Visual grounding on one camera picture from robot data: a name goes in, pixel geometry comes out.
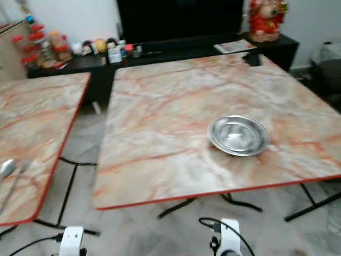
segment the white wall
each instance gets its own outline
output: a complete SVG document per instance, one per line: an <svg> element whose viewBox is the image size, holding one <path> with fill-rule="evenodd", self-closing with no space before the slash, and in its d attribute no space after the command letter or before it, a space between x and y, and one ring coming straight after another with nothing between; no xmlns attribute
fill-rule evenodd
<svg viewBox="0 0 341 256"><path fill-rule="evenodd" d="M306 67L312 53L323 42L341 41L341 0L288 2L290 10L282 31L301 43L293 67ZM119 14L115 0L29 0L29 4L32 13L48 30L67 34L71 42L117 36ZM245 0L246 10L248 4L249 0ZM247 21L243 27L248 30Z"/></svg>
<svg viewBox="0 0 341 256"><path fill-rule="evenodd" d="M68 41L117 37L115 0L29 0L35 18L48 31L59 30Z"/></svg>
<svg viewBox="0 0 341 256"><path fill-rule="evenodd" d="M0 0L0 8L5 12L5 14L0 13L0 25L8 22L16 23L25 16L15 0Z"/></svg>
<svg viewBox="0 0 341 256"><path fill-rule="evenodd" d="M248 9L249 0L244 1ZM300 42L293 67L307 67L313 52L323 42L341 42L341 0L287 1L290 10L282 32Z"/></svg>

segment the red figurine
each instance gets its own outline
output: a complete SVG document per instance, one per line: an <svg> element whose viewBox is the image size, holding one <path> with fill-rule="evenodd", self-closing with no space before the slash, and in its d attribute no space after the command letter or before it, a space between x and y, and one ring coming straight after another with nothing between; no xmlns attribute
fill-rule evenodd
<svg viewBox="0 0 341 256"><path fill-rule="evenodd" d="M279 24L284 22L288 4L283 0L251 0L250 39L254 42L268 42L280 37Z"/></svg>

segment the wire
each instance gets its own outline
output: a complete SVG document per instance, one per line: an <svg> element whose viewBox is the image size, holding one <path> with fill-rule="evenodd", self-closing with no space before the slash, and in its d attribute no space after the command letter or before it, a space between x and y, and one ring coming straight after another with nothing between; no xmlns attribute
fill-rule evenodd
<svg viewBox="0 0 341 256"><path fill-rule="evenodd" d="M217 219L213 219L213 218L210 218L210 217L204 217L204 218L200 218L199 219L199 222L201 224L203 224L204 226L206 227L209 227L209 228L212 228L213 225L209 225L209 224L206 224L204 221L205 220L209 220L209 221L215 221L215 222L219 222L220 224L223 224L225 225L227 228L230 228L237 236L239 236L239 238L243 241L243 243L246 245L247 249L249 250L249 252L251 253L252 256L255 256L255 253L254 251L252 250L251 246L248 244L248 242L246 242L246 240L243 238L242 235L240 235L237 231L235 231L233 228L231 228L229 225L227 225L226 223L220 221L220 220L217 220Z"/></svg>
<svg viewBox="0 0 341 256"><path fill-rule="evenodd" d="M63 238L63 233L59 233L56 236L50 236L50 237L45 237L39 240L36 240L32 243L29 243L27 245L25 245L24 247L17 249L15 252L11 253L9 256L14 256L15 254L17 254L18 252L21 252L22 250L26 249L27 247L30 247L31 245L34 245L36 243L42 242L42 241L46 241L46 240L56 240L57 242L60 242Z"/></svg>

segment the black tv cabinet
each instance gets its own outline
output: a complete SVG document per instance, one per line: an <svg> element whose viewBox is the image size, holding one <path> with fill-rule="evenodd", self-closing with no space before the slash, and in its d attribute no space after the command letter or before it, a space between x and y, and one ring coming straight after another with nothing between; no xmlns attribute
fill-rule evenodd
<svg viewBox="0 0 341 256"><path fill-rule="evenodd" d="M243 38L247 39L247 33L238 36L236 40ZM290 66L294 60L297 48L299 46L299 43L297 41L285 35L282 35L281 38L276 42L252 43L258 47L258 50L261 51L262 54L267 56L270 60L272 60L285 71L289 71ZM114 63L110 65L103 65L101 61L102 57L99 55L89 55L85 57L73 58L63 69L42 69L29 72L27 76L28 78L37 78L44 76L91 72L92 78L83 103L87 104L93 101L108 102L112 88L112 81L116 70L119 68L208 57L220 54L221 53L212 45L207 45L192 47L189 49L162 52L159 55L151 55L138 59L126 59L122 63Z"/></svg>

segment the marble-pattern tabletop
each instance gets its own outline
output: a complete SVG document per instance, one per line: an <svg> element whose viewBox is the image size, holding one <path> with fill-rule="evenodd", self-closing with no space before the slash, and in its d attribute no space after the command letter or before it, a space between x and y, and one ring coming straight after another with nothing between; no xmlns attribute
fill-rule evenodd
<svg viewBox="0 0 341 256"><path fill-rule="evenodd" d="M341 116L264 56L245 53L117 71L93 192L99 210L341 177ZM221 152L225 115L271 134L253 157Z"/></svg>
<svg viewBox="0 0 341 256"><path fill-rule="evenodd" d="M0 184L0 207L20 167L31 162L0 214L0 225L38 216L89 78L81 73L0 83L0 162L17 162Z"/></svg>

